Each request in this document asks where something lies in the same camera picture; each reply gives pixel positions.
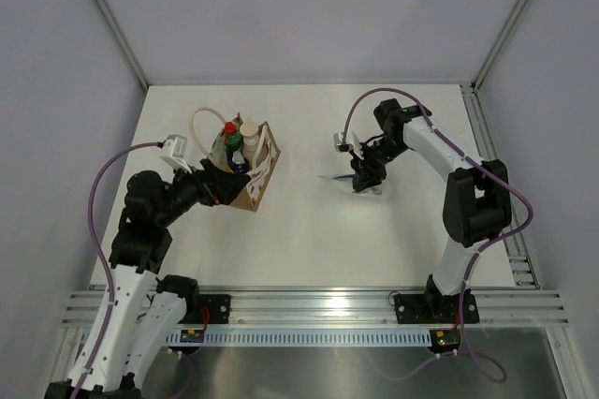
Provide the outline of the silver toothpaste tube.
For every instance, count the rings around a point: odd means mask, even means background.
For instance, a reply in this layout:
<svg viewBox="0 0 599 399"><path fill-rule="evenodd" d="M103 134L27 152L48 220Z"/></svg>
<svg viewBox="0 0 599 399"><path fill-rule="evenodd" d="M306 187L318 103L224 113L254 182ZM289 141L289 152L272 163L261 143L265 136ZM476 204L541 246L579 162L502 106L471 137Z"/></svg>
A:
<svg viewBox="0 0 599 399"><path fill-rule="evenodd" d="M384 188L381 185L367 187L366 189L357 192L353 186L353 174L319 175L319 178L326 180L336 188L348 194L360 195L361 197L382 197L384 195Z"/></svg>

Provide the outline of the orange blue spray bottle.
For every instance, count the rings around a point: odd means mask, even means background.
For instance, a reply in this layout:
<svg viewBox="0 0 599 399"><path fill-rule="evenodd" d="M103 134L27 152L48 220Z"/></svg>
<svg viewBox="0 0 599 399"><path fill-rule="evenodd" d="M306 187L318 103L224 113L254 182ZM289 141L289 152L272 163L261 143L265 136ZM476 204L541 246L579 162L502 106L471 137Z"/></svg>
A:
<svg viewBox="0 0 599 399"><path fill-rule="evenodd" d="M247 174L250 170L250 162L243 156L241 151L232 153L228 165L236 174Z"/></svg>

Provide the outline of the green dish soap bottle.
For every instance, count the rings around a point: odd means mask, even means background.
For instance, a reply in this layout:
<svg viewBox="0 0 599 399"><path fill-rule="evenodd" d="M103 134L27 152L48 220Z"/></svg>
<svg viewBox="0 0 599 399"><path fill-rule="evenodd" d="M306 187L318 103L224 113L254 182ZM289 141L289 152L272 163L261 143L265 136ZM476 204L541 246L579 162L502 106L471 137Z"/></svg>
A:
<svg viewBox="0 0 599 399"><path fill-rule="evenodd" d="M243 137L236 124L232 121L226 122L224 127L225 147L228 156L239 151L243 145Z"/></svg>

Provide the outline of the beige pump lotion bottle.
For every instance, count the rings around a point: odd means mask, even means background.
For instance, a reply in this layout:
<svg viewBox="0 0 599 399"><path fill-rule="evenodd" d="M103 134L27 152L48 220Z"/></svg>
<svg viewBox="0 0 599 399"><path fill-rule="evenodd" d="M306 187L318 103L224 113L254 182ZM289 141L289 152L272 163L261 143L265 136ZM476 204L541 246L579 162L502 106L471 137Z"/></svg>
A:
<svg viewBox="0 0 599 399"><path fill-rule="evenodd" d="M242 123L240 133L243 139L241 153L250 163L250 168L254 170L264 161L268 153L266 133L251 119Z"/></svg>

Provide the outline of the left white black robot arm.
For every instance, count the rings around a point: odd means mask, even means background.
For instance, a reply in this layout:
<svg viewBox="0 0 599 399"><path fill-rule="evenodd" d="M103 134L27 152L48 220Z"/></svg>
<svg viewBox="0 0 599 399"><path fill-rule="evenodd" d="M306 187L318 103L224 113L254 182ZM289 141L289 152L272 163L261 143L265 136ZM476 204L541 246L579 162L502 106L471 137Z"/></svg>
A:
<svg viewBox="0 0 599 399"><path fill-rule="evenodd" d="M65 380L48 386L46 397L141 397L153 359L174 326L202 311L197 280L158 275L172 243L168 228L197 204L232 203L249 181L208 159L199 169L175 170L169 183L152 170L129 179L111 245L108 290L80 356Z"/></svg>

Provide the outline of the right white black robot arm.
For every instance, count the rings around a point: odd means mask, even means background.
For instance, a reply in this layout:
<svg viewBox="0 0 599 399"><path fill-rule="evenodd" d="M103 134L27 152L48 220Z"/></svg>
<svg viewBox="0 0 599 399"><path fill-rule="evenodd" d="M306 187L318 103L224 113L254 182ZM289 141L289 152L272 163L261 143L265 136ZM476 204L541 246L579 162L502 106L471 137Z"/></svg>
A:
<svg viewBox="0 0 599 399"><path fill-rule="evenodd" d="M497 238L512 221L508 171L498 160L469 160L449 139L438 135L431 112L418 105L382 101L373 112L382 133L352 146L352 187L362 193L381 185L386 166L399 155L418 153L446 183L442 219L447 243L441 262L421 293L393 297L401 324L477 323L469 280L482 245Z"/></svg>

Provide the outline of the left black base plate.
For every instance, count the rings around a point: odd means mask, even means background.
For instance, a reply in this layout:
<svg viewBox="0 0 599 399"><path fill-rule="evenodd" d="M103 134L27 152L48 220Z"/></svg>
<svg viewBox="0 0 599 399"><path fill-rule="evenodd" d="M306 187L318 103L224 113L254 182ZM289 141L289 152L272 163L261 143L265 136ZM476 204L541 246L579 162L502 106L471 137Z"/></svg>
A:
<svg viewBox="0 0 599 399"><path fill-rule="evenodd" d="M181 324L228 324L231 296L227 294L203 294L186 301L186 313Z"/></svg>

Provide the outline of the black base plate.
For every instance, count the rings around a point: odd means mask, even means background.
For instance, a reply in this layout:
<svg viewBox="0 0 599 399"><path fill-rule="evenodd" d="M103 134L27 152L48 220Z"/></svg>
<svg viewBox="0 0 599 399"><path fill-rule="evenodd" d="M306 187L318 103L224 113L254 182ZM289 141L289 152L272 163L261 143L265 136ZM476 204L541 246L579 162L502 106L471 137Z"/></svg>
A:
<svg viewBox="0 0 599 399"><path fill-rule="evenodd" d="M228 324L231 296L227 294L203 294L186 301L186 313L181 324Z"/></svg>
<svg viewBox="0 0 599 399"><path fill-rule="evenodd" d="M480 322L475 296L467 290L462 312L459 313L460 295L440 296L429 300L425 293L398 293L393 296L394 310L399 324L465 324Z"/></svg>

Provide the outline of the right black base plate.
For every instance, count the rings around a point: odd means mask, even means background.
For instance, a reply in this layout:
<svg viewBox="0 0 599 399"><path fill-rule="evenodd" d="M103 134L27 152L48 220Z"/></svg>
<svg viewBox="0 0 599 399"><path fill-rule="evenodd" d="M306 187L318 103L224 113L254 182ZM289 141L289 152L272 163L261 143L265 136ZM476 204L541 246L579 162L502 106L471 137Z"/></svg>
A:
<svg viewBox="0 0 599 399"><path fill-rule="evenodd" d="M462 312L459 313L460 295L440 296L429 300L425 293L398 293L393 296L394 310L399 324L465 324L480 322L475 296L467 290Z"/></svg>

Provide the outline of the right side aluminium rail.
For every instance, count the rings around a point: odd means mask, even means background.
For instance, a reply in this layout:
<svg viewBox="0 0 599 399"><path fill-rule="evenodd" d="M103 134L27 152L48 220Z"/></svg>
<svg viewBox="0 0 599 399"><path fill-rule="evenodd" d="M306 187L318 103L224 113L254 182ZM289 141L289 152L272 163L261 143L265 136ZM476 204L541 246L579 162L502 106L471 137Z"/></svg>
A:
<svg viewBox="0 0 599 399"><path fill-rule="evenodd" d="M519 201L524 205L525 211L529 212L530 203L510 184L508 168L498 157L478 95L469 83L462 84L460 91L477 149L477 155L467 155L465 160L477 172L475 186L483 188L483 196L474 199L473 204L483 207L483 221L491 223L491 235L485 242L477 243L478 248L466 263L464 275L467 279L471 278L477 262L492 247L501 245L508 257L516 288L538 289L534 267L522 236L532 219L527 215L520 222L514 206L514 202Z"/></svg>

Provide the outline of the aluminium mounting rail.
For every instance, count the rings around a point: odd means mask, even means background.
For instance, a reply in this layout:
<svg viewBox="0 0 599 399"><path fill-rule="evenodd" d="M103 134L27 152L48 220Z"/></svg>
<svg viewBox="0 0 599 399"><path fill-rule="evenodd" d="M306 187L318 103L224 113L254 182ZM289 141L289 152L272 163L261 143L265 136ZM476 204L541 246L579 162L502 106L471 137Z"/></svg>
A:
<svg viewBox="0 0 599 399"><path fill-rule="evenodd" d="M390 327L397 323L385 290L232 290L233 327ZM551 290L475 290L483 327L566 327L560 295Z"/></svg>

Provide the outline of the left aluminium frame post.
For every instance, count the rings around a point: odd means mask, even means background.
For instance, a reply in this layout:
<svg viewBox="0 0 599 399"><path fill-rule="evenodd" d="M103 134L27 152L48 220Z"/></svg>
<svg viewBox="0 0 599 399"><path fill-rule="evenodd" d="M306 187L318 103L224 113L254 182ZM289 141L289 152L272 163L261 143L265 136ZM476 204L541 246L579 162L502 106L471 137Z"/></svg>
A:
<svg viewBox="0 0 599 399"><path fill-rule="evenodd" d="M101 21L109 32L119 54L122 56L131 76L139 86L141 91L146 94L151 86L138 57L136 56L130 42L128 41L122 26L110 6L108 0L91 0Z"/></svg>

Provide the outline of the aluminium frame post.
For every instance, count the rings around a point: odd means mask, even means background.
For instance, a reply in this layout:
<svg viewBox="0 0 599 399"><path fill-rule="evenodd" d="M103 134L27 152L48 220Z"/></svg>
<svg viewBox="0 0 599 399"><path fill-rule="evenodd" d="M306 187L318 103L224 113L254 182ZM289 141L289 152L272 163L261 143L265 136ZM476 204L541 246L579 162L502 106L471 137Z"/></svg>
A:
<svg viewBox="0 0 599 399"><path fill-rule="evenodd" d="M477 70L471 82L471 88L476 94L481 90L490 72L494 69L499 57L510 42L512 35L516 32L519 22L525 15L525 12L532 1L533 0L514 0L498 34L495 39L493 39L480 68Z"/></svg>
<svg viewBox="0 0 599 399"><path fill-rule="evenodd" d="M146 94L151 86L138 57L136 56L130 42L128 41L122 26L110 6L108 0L91 0L101 21L109 32L119 54L122 56L131 76L139 86L141 91Z"/></svg>

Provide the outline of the right aluminium frame post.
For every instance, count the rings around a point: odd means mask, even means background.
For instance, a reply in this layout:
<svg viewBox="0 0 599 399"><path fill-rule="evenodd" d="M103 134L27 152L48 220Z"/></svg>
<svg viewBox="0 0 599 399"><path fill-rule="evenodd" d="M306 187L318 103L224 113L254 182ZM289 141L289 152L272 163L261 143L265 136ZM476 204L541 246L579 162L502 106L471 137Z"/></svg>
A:
<svg viewBox="0 0 599 399"><path fill-rule="evenodd" d="M494 69L499 57L510 42L512 35L516 32L519 22L525 15L525 12L532 1L533 0L514 0L498 34L495 39L493 39L480 68L477 70L471 82L471 88L476 94L481 90L490 72Z"/></svg>

